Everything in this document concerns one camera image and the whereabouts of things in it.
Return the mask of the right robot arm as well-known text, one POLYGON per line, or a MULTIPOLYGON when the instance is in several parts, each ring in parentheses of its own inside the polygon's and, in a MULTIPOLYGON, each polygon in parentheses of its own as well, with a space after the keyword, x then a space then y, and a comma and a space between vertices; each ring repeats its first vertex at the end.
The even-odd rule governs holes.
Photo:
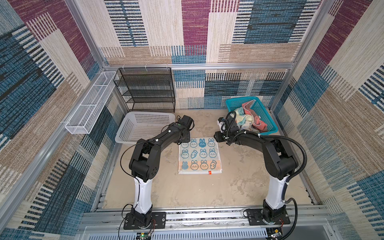
POLYGON ((263 154, 265 167, 270 175, 269 190, 260 210, 249 210, 247 218, 253 225, 273 225, 287 218, 285 195, 292 177, 299 166, 290 149, 289 140, 283 136, 261 135, 252 131, 240 130, 233 126, 233 118, 219 118, 220 130, 214 138, 218 143, 237 144, 258 150, 263 154))

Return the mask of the blue bunny towel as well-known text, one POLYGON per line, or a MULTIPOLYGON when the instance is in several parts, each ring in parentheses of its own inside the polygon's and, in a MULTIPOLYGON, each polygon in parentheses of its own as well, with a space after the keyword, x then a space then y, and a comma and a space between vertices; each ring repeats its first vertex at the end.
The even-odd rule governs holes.
POLYGON ((222 163, 214 138, 191 138, 179 146, 179 174, 220 174, 222 163))

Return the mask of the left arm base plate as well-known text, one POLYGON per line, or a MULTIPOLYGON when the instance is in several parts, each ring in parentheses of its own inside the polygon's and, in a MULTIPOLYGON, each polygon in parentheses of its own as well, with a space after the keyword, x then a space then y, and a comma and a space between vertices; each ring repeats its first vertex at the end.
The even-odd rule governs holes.
POLYGON ((152 228, 164 229, 166 225, 166 212, 149 212, 140 214, 137 212, 127 213, 124 220, 124 230, 149 230, 152 228))

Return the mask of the yellow green towel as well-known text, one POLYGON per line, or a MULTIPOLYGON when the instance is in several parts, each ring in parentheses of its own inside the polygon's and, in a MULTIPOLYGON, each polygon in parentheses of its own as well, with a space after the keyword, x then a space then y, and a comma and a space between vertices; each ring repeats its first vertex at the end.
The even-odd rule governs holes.
POLYGON ((244 112, 242 107, 235 109, 236 113, 236 123, 240 130, 250 130, 252 124, 254 123, 254 118, 252 115, 247 115, 244 112))

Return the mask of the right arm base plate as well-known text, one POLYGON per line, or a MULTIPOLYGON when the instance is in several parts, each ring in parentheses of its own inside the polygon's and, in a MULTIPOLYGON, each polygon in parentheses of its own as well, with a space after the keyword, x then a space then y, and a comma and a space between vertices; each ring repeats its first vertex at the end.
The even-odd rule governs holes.
POLYGON ((248 219, 250 226, 266 226, 266 225, 289 225, 291 219, 286 208, 277 210, 264 209, 245 209, 243 215, 248 219))

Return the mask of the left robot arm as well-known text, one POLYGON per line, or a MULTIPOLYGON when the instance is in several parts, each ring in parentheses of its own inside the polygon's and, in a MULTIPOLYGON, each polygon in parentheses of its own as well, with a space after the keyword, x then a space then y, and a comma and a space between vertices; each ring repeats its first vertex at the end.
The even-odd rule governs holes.
POLYGON ((138 140, 129 163, 135 180, 135 203, 130 215, 135 221, 148 225, 152 220, 152 180, 159 171, 162 151, 172 143, 189 143, 190 131, 194 126, 194 120, 184 115, 169 124, 159 135, 148 140, 138 140))

